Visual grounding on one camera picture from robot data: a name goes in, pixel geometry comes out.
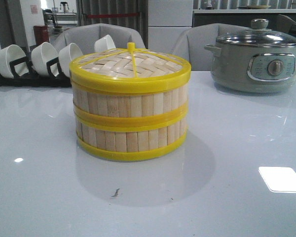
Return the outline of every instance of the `white cup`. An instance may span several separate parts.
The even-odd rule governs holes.
[[[83,53],[78,45],[70,43],[59,51],[59,64],[63,73],[70,77],[69,63],[77,57],[82,56]]]
[[[31,59],[35,71],[43,77],[48,77],[48,70],[46,63],[54,58],[58,57],[58,53],[48,42],[44,42],[41,45],[37,46],[32,51]],[[57,64],[54,64],[50,67],[52,74],[57,76],[59,74]]]
[[[103,52],[109,49],[116,48],[115,43],[110,35],[106,35],[94,43],[95,52]]]
[[[0,50],[0,74],[5,78],[14,78],[10,62],[25,57],[25,52],[17,45],[12,44]],[[29,72],[26,63],[20,63],[15,66],[15,72],[21,76]]]

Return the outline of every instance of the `cup rack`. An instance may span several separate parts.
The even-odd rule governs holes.
[[[29,72],[23,75],[18,75],[15,70],[15,66],[21,63],[26,63]],[[55,76],[51,71],[51,66],[57,64],[59,74]],[[54,58],[46,63],[48,77],[40,76],[32,68],[33,64],[29,60],[28,56],[19,58],[10,62],[10,69],[13,74],[13,78],[5,78],[0,74],[0,86],[32,86],[32,87],[71,87],[70,79],[65,76],[61,70],[58,57]]]

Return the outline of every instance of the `bamboo steamer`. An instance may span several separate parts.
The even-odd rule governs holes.
[[[111,49],[70,63],[78,142],[124,161],[162,156],[185,140],[188,61],[148,49]]]

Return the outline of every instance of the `control panel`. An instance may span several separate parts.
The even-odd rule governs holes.
[[[281,81],[290,78],[295,70],[293,54],[258,54],[250,60],[248,76],[259,81]]]

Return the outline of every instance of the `cooker handle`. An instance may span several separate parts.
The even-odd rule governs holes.
[[[209,51],[212,51],[214,56],[216,57],[220,57],[221,55],[221,51],[222,51],[222,48],[218,48],[217,46],[213,45],[213,44],[207,44],[204,46],[204,49],[206,50],[209,50]]]

